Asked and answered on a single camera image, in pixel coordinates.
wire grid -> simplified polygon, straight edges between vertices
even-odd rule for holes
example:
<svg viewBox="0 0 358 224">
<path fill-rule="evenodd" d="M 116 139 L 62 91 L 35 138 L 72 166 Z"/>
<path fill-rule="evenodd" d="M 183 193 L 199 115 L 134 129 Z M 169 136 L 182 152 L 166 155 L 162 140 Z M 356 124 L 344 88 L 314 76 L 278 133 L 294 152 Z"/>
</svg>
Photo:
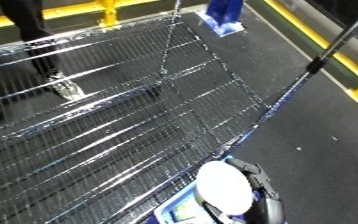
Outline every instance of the wire grid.
<svg viewBox="0 0 358 224">
<path fill-rule="evenodd" d="M 0 48 L 0 223 L 142 222 L 266 109 L 180 20 L 56 45 L 84 99 L 45 90 L 24 45 Z"/>
</svg>

metal rod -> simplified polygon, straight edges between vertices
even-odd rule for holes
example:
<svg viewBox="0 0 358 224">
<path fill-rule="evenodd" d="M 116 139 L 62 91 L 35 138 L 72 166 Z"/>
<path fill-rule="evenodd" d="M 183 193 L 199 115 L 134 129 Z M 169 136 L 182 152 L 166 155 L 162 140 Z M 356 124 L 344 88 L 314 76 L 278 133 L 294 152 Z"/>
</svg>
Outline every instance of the metal rod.
<svg viewBox="0 0 358 224">
<path fill-rule="evenodd" d="M 331 59 L 331 57 L 347 43 L 347 41 L 352 38 L 358 32 L 358 20 L 347 29 L 343 30 L 333 42 L 328 46 L 328 48 L 316 57 L 306 68 L 306 71 L 298 76 L 298 78 L 288 87 L 288 89 L 278 98 L 278 100 L 252 125 L 249 127 L 243 134 L 237 137 L 237 139 L 230 144 L 228 147 L 217 155 L 218 158 L 225 157 L 230 155 L 235 151 L 240 145 L 242 145 L 245 140 L 247 140 L 257 129 L 260 127 L 266 120 L 272 117 L 303 85 L 316 73 L 320 71 L 321 68 Z"/>
</svg>

gray floor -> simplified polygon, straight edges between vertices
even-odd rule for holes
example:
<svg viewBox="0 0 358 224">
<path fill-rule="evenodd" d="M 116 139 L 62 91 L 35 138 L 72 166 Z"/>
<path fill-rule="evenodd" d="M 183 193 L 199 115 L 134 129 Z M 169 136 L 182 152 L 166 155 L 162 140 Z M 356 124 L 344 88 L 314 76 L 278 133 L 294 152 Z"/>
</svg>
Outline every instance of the gray floor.
<svg viewBox="0 0 358 224">
<path fill-rule="evenodd" d="M 142 199 L 150 186 L 193 166 L 256 119 L 263 105 L 250 100 L 202 42 L 189 35 L 187 26 L 266 103 L 308 63 L 247 10 L 243 21 L 247 32 L 225 38 L 214 35 L 195 14 L 183 20 L 186 25 L 177 30 L 177 47 L 167 63 L 172 82 L 163 83 L 157 97 L 143 87 L 159 79 L 156 71 L 168 21 L 92 37 L 95 43 L 106 38 L 111 42 L 62 53 L 70 62 L 63 64 L 67 74 L 107 65 L 75 79 L 93 96 L 63 104 L 52 93 L 38 90 L 25 101 L 12 100 L 3 106 L 1 222 L 128 223 L 120 219 L 121 208 Z M 66 47 L 86 43 L 87 39 L 80 39 Z M 28 61 L 19 65 L 1 68 L 0 76 L 8 71 L 10 77 L 34 73 Z M 19 89 L 2 88 L 3 94 L 38 85 L 33 77 L 22 78 L 28 81 Z M 14 82 L 1 81 L 0 86 Z M 266 169 L 284 199 L 290 223 L 358 223 L 358 105 L 324 75 L 310 80 L 235 155 Z M 145 158 L 153 163 L 146 166 Z M 151 171 L 133 174 L 131 164 Z M 143 203 L 147 207 L 130 213 L 131 220 L 166 198 Z"/>
<path fill-rule="evenodd" d="M 186 21 L 260 96 L 276 95 L 308 64 L 250 12 L 243 18 L 247 33 L 222 39 L 200 27 L 195 15 Z M 358 223 L 358 104 L 323 74 L 235 155 L 266 168 L 290 223 Z"/>
</svg>

yellow railing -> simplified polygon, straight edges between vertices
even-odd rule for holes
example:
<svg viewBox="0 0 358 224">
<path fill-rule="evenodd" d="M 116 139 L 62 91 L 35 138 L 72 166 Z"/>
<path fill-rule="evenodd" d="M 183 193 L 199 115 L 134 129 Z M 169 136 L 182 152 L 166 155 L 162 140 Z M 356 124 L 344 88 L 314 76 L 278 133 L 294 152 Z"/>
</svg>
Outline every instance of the yellow railing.
<svg viewBox="0 0 358 224">
<path fill-rule="evenodd" d="M 317 43 L 322 48 L 327 48 L 329 42 L 316 33 L 312 28 L 303 23 L 300 19 L 298 19 L 294 14 L 292 14 L 289 10 L 287 10 L 281 3 L 277 0 L 265 0 L 265 2 L 270 5 L 274 10 L 276 10 L 279 14 L 281 14 L 284 18 L 286 18 L 289 22 L 291 22 L 295 27 L 301 30 L 304 34 L 309 36 L 315 43 Z M 358 76 L 358 64 L 356 64 L 349 57 L 344 54 L 338 52 L 334 55 L 334 57 L 341 62 L 344 66 L 346 66 L 350 71 Z M 356 101 L 358 101 L 358 89 L 350 90 L 348 92 Z"/>
<path fill-rule="evenodd" d="M 44 17 L 45 19 L 49 20 L 67 16 L 101 12 L 103 13 L 103 18 L 101 18 L 98 23 L 102 27 L 107 27 L 116 25 L 118 23 L 117 8 L 154 1 L 158 0 L 95 0 L 94 2 L 90 3 L 46 9 L 44 10 Z M 8 18 L 5 16 L 0 16 L 0 28 L 12 25 L 13 23 Z"/>
</svg>

white sneaker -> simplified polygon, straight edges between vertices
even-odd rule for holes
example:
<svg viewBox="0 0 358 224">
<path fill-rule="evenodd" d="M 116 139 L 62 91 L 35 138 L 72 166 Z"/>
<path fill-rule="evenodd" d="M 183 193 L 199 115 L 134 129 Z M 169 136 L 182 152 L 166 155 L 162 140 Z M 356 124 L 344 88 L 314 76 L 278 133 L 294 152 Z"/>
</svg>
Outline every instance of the white sneaker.
<svg viewBox="0 0 358 224">
<path fill-rule="evenodd" d="M 57 72 L 46 78 L 46 82 L 54 82 L 65 77 L 66 76 L 64 76 L 62 72 Z M 79 100 L 85 96 L 85 93 L 81 87 L 79 87 L 71 80 L 65 80 L 53 84 L 50 86 L 50 89 L 66 100 Z"/>
</svg>

